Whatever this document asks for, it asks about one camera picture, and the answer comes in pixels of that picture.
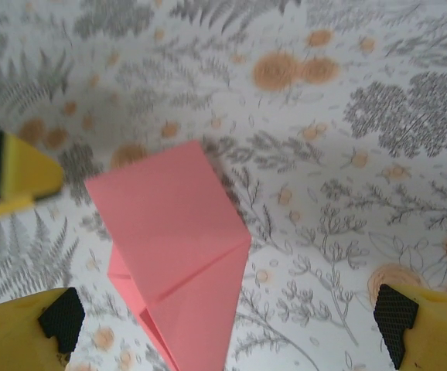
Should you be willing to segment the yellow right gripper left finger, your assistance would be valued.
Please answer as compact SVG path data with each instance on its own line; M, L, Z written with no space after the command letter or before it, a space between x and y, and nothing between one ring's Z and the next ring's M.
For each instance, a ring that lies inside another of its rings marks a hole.
M0 370L65 370L83 321L75 288L54 288L1 303Z

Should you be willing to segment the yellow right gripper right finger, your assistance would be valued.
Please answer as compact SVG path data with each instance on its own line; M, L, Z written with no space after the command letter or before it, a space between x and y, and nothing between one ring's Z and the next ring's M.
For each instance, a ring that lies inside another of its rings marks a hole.
M396 370L447 370L447 293L382 284L374 319Z

